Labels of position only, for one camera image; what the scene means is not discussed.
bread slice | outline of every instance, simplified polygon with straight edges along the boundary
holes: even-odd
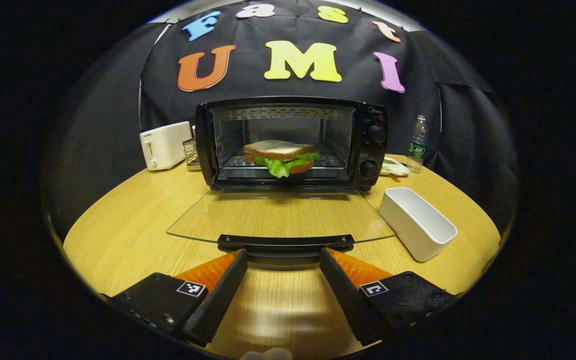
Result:
[[[299,155],[312,153],[313,151],[315,151],[315,145],[281,140],[263,140],[244,146],[244,153],[267,159],[281,160],[282,162],[289,162],[299,157]]]
[[[251,163],[255,162],[255,158],[253,157],[253,155],[251,153],[244,153],[244,160],[246,160],[247,162],[251,162]],[[291,167],[290,173],[291,174],[304,173],[306,171],[311,170],[311,168],[313,168],[313,166],[315,166],[315,161],[310,160],[308,162],[304,162],[303,164],[298,164],[297,166]]]

yellow letter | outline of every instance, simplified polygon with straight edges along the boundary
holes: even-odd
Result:
[[[305,53],[299,51],[290,41],[268,41],[265,45],[270,48],[270,70],[263,74],[266,79],[290,78],[290,71],[286,70],[288,63],[299,79],[303,79],[311,65],[315,64],[315,69],[310,73],[314,80],[336,83],[341,81],[333,54],[337,48],[329,43],[313,43]]]
[[[348,18],[344,16],[346,13],[342,9],[330,6],[320,6],[317,7],[317,10],[319,10],[319,17],[324,20],[334,21],[335,23],[342,24],[348,22]]]

sandwich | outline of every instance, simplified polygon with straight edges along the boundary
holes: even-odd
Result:
[[[315,151],[315,145],[304,143],[264,140],[244,146],[244,160],[267,167],[276,178],[308,171],[319,158],[320,153]]]

blue letter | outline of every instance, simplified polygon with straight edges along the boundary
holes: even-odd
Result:
[[[209,25],[215,25],[217,23],[217,18],[215,18],[215,16],[221,13],[222,13],[221,11],[213,11],[210,14],[198,18],[195,21],[188,23],[188,25],[184,26],[182,30],[188,30],[188,32],[190,33],[190,38],[188,39],[188,41],[193,41],[194,39],[197,39],[202,35],[212,32],[212,30],[215,29],[215,27]]]

letter m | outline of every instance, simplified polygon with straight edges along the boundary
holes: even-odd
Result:
[[[266,79],[288,79],[290,71],[286,70],[286,63],[298,78],[303,79],[314,64],[310,77],[324,82],[340,82],[341,75],[335,67],[334,52],[336,47],[329,43],[313,43],[306,52],[290,41],[268,41],[265,46],[270,48],[270,70],[263,74]]]

